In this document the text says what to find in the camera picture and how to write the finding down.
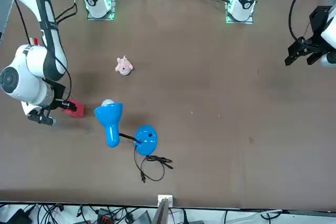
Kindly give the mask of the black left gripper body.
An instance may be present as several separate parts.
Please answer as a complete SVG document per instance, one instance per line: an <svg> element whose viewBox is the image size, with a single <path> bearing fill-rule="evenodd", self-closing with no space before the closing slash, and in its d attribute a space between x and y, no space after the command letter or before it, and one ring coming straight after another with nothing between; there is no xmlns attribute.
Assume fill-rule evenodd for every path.
<svg viewBox="0 0 336 224"><path fill-rule="evenodd" d="M312 13L309 15L310 25L314 35L321 34L327 19L329 16L329 11L332 6L317 6Z"/></svg>

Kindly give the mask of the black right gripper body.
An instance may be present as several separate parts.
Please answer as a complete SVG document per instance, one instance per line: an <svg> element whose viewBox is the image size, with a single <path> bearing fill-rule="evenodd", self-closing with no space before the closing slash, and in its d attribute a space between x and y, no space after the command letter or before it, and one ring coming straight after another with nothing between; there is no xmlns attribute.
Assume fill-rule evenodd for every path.
<svg viewBox="0 0 336 224"><path fill-rule="evenodd" d="M58 83L58 82L54 82L54 81L51 81L51 80L43 79L43 81L51 87L51 89L54 93L53 101L48 108L50 108L51 110L55 110L57 108L64 109L65 108L64 104L63 104L64 100L63 100L62 96L64 94L64 91L65 91L66 87L63 86L62 84Z"/></svg>

